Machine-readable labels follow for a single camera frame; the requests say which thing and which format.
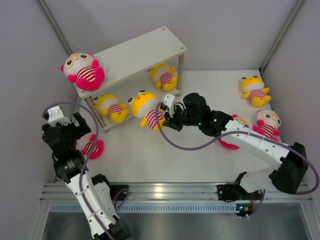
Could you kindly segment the yellow plush with black eyes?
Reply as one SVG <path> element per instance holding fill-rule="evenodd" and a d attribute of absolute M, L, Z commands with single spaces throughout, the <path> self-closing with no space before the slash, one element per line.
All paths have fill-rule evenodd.
<path fill-rule="evenodd" d="M 241 78 L 241 90 L 245 99 L 249 100 L 253 107 L 262 107 L 271 101 L 270 88 L 265 87 L 265 82 L 254 75 Z"/>

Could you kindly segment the yellow plush striped shirt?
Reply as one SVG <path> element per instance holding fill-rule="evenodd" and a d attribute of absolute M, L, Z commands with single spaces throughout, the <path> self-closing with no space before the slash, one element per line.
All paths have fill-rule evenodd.
<path fill-rule="evenodd" d="M 154 93 L 142 89 L 137 93 L 136 97 L 130 97 L 127 102 L 134 117 L 140 119 L 140 127 L 148 126 L 155 132 L 165 128 L 164 111 L 159 109 L 156 114 L 156 107 L 159 101 Z"/>

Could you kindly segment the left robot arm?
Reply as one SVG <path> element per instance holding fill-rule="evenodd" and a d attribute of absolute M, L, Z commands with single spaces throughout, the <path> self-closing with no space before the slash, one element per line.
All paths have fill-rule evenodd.
<path fill-rule="evenodd" d="M 84 155 L 77 149 L 77 141 L 91 129 L 80 113 L 75 113 L 74 117 L 77 125 L 59 107 L 43 114 L 47 123 L 42 126 L 42 140 L 52 150 L 54 171 L 81 206 L 92 239 L 126 240 L 131 232 L 116 213 L 113 187 L 104 175 L 91 176 Z"/>

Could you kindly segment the pink plush near left arm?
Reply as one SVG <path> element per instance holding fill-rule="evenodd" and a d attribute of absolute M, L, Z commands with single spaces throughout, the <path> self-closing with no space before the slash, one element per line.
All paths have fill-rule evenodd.
<path fill-rule="evenodd" d="M 88 154 L 92 151 L 89 159 L 95 160 L 98 159 L 105 149 L 105 143 L 97 139 L 97 136 L 95 134 L 92 134 L 89 138 L 89 141 L 85 144 L 85 146 L 80 150 L 80 152 L 84 156 L 88 156 Z"/>

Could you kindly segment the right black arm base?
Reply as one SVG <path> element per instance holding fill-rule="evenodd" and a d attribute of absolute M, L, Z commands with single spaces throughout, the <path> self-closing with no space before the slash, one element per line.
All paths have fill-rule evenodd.
<path fill-rule="evenodd" d="M 247 172 L 241 172 L 236 180 L 228 184 L 218 184 L 216 186 L 218 199 L 227 203 L 249 200 L 250 194 L 240 186 L 241 179 Z"/>

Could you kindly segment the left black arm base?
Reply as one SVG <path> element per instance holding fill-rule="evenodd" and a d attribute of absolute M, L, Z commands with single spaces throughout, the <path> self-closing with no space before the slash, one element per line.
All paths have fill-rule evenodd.
<path fill-rule="evenodd" d="M 126 184 L 112 184 L 110 188 L 110 197 L 113 202 L 123 201 L 129 191 Z"/>

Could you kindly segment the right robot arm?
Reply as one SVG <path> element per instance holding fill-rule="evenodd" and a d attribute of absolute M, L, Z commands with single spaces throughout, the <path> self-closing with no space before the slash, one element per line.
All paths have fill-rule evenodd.
<path fill-rule="evenodd" d="M 231 115 L 212 110 L 204 97 L 190 93 L 183 98 L 183 106 L 172 94 L 160 100 L 164 110 L 164 126 L 181 131 L 184 126 L 198 127 L 206 136 L 236 145 L 240 149 L 261 159 L 268 168 L 255 172 L 242 172 L 234 181 L 233 192 L 240 199 L 258 190 L 277 189 L 295 195 L 308 169 L 305 148 L 299 143 L 290 146 L 272 140 L 253 131 Z"/>

